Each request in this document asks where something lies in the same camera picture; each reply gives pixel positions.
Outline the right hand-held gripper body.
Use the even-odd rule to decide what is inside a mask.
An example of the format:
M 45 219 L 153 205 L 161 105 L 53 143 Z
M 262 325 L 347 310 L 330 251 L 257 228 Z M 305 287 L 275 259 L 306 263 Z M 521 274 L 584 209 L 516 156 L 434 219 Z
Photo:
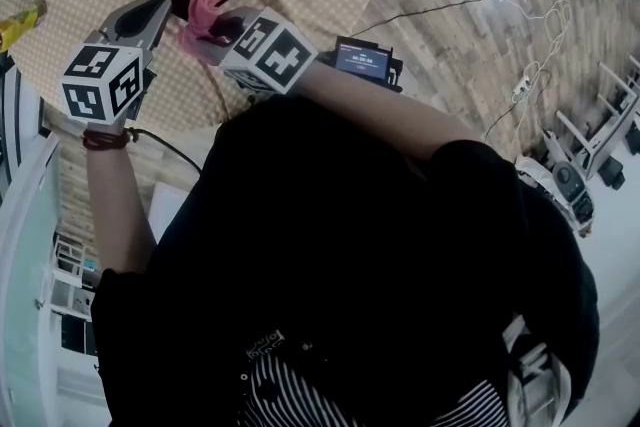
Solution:
M 287 94 L 318 52 L 293 23 L 269 7 L 251 14 L 245 26 L 222 59 L 222 72 L 254 91 Z

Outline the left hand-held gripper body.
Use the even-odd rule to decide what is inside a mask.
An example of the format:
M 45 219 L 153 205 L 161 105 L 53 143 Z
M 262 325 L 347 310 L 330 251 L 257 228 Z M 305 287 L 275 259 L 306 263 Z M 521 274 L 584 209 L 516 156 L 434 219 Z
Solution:
M 60 88 L 69 118 L 83 123 L 136 120 L 155 74 L 148 69 L 152 52 L 139 37 L 111 41 L 92 32 L 74 49 Z

